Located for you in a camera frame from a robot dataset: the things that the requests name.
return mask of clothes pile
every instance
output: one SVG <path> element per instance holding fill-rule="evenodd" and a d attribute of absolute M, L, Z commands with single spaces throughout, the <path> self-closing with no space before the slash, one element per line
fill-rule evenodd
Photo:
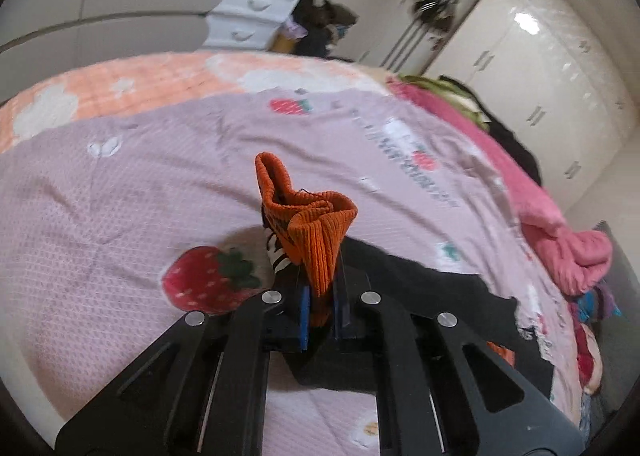
<path fill-rule="evenodd" d="M 358 22 L 358 16 L 343 4 L 324 0 L 300 0 L 291 14 L 293 20 L 308 32 L 294 49 L 295 55 L 327 57 L 349 29 Z"/>
<path fill-rule="evenodd" d="M 620 315 L 604 283 L 612 261 L 612 245 L 599 230 L 574 232 L 548 193 L 535 157 L 520 144 L 468 86 L 440 76 L 437 80 L 400 76 L 389 88 L 428 112 L 449 122 L 473 140 L 500 172 L 522 233 L 567 299 L 578 349 L 583 418 L 580 428 L 589 435 L 588 396 L 598 391 L 602 358 L 589 325 Z"/>

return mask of drawer handle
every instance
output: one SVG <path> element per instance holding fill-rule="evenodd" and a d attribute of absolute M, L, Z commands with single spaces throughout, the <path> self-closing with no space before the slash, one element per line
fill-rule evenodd
<path fill-rule="evenodd" d="M 575 175 L 577 175 L 580 172 L 580 169 L 582 169 L 582 166 L 580 165 L 580 163 L 574 162 L 574 164 L 572 165 L 572 168 L 569 169 L 569 171 L 567 171 L 566 173 L 564 173 L 564 175 L 568 180 L 572 180 L 575 178 Z"/>
<path fill-rule="evenodd" d="M 491 64 L 491 61 L 495 59 L 495 55 L 489 55 L 489 58 L 484 61 L 484 64 L 482 65 L 482 67 L 478 70 L 478 71 L 484 71 L 486 70 L 486 67 Z"/>
<path fill-rule="evenodd" d="M 536 110 L 531 113 L 531 116 L 529 118 L 527 118 L 527 122 L 532 121 L 534 118 L 536 118 L 536 115 L 538 114 L 538 112 L 542 109 L 542 106 L 536 106 Z"/>
<path fill-rule="evenodd" d="M 542 118 L 543 118 L 545 115 L 546 115 L 546 111 L 540 111 L 540 112 L 538 113 L 538 116 L 536 117 L 536 119 L 531 123 L 531 126 L 533 127 L 533 126 L 537 125 L 537 124 L 538 124 L 538 122 L 539 122 L 540 120 L 542 120 Z"/>
<path fill-rule="evenodd" d="M 267 8 L 271 6 L 271 3 L 265 3 L 265 2 L 260 3 L 260 1 L 258 0 L 249 0 L 248 4 L 249 4 L 249 8 L 252 9 L 254 12 L 264 12 Z"/>
<path fill-rule="evenodd" d="M 255 32 L 231 32 L 231 37 L 233 37 L 238 42 L 248 41 L 255 35 Z"/>
<path fill-rule="evenodd" d="M 474 66 L 478 66 L 482 62 L 482 59 L 484 59 L 488 53 L 489 53 L 489 50 L 484 50 L 480 54 L 480 57 L 478 57 L 478 60 L 476 62 L 474 62 Z"/>

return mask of pink towel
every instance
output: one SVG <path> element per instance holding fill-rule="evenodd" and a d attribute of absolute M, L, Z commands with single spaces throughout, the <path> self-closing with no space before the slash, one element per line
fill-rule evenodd
<path fill-rule="evenodd" d="M 520 168 L 484 131 L 436 95 L 390 80 L 389 89 L 466 134 L 500 172 L 522 232 L 565 295 L 581 295 L 593 287 L 611 264 L 612 247 L 602 232 L 573 232 L 551 196 Z"/>

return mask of clutter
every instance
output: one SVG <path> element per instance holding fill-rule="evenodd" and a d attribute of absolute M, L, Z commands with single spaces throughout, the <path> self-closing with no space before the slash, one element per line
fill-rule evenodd
<path fill-rule="evenodd" d="M 287 39 L 302 39 L 308 35 L 308 31 L 304 29 L 289 16 L 280 27 L 280 34 Z"/>
<path fill-rule="evenodd" d="M 357 14 L 331 0 L 324 0 L 322 6 L 316 6 L 316 0 L 300 0 L 291 15 L 308 32 L 294 53 L 308 57 L 327 57 L 358 21 Z"/>

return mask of red strawberry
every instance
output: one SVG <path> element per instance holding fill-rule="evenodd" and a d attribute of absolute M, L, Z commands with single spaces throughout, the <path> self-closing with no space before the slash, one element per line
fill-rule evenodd
<path fill-rule="evenodd" d="M 436 161 L 428 154 L 421 151 L 414 151 L 413 158 L 416 165 L 421 169 L 424 169 L 425 171 L 436 170 Z"/>
<path fill-rule="evenodd" d="M 234 248 L 225 254 L 215 246 L 197 246 L 162 276 L 162 290 L 181 310 L 226 313 L 260 292 L 260 280 L 252 276 L 253 271 L 254 264 Z"/>
<path fill-rule="evenodd" d="M 272 99 L 269 105 L 273 111 L 283 115 L 304 115 L 311 111 L 308 100 Z"/>

